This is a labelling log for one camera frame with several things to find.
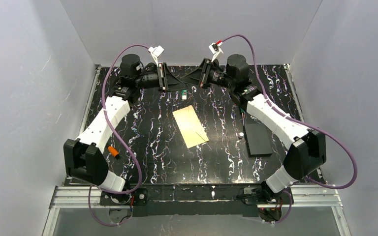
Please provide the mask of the cream paper envelope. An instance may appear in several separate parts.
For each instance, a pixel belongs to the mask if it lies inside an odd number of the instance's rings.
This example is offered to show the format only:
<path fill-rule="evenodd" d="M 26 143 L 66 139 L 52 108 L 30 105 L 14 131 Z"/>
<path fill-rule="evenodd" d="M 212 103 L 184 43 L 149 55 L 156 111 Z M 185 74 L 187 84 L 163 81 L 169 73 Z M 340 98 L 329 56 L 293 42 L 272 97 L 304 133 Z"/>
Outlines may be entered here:
<path fill-rule="evenodd" d="M 205 129 L 192 105 L 176 110 L 172 114 L 187 148 L 192 148 L 209 141 Z"/>

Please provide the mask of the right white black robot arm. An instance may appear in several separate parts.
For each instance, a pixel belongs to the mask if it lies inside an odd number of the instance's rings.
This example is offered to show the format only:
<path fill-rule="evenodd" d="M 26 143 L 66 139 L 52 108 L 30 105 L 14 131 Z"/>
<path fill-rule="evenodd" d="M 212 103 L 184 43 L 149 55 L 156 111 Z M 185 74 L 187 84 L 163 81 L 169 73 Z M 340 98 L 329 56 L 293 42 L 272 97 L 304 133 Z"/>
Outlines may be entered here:
<path fill-rule="evenodd" d="M 291 116 L 250 81 L 250 66 L 243 55 L 230 55 L 226 67 L 204 59 L 182 82 L 207 88 L 211 84 L 228 89 L 232 101 L 270 129 L 287 148 L 282 166 L 264 180 L 257 193 L 274 196 L 326 162 L 325 136 L 314 128 L 291 121 Z"/>

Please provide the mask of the green white glue stick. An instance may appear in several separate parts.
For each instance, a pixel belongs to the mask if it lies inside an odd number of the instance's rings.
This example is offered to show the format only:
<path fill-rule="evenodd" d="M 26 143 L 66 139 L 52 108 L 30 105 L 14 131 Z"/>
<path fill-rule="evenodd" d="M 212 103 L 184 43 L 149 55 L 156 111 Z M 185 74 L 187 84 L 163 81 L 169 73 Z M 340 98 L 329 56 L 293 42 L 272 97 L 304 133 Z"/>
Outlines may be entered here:
<path fill-rule="evenodd" d="M 182 98 L 182 100 L 187 100 L 187 91 L 186 90 L 182 91 L 181 98 Z"/>

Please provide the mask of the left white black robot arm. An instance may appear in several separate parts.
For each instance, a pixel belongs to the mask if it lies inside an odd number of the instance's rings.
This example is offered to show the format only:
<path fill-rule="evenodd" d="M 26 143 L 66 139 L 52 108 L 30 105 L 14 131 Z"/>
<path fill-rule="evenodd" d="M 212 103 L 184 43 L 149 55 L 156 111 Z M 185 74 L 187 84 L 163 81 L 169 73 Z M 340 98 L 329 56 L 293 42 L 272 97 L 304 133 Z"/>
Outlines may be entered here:
<path fill-rule="evenodd" d="M 161 92 L 186 89 L 180 79 L 171 74 L 166 63 L 143 66 L 140 57 L 122 57 L 120 71 L 106 74 L 110 82 L 102 109 L 91 124 L 75 139 L 63 146 L 65 170 L 68 177 L 79 179 L 109 193 L 124 193 L 126 181 L 109 170 L 103 155 L 107 142 L 120 121 L 127 116 L 143 89 L 157 88 Z"/>

